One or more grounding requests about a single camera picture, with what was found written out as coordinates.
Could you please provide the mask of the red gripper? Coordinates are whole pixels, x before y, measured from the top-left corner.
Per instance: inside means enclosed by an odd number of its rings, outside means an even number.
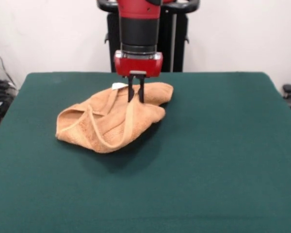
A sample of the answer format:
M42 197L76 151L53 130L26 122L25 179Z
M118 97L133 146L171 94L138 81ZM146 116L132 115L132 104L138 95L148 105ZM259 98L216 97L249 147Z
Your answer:
M144 103L145 76L158 77L163 64L163 54L128 54L122 50L117 50L114 54L114 66L116 73L120 76L128 77L128 102L134 97L133 80L134 75L138 76L140 88L138 90L139 101Z

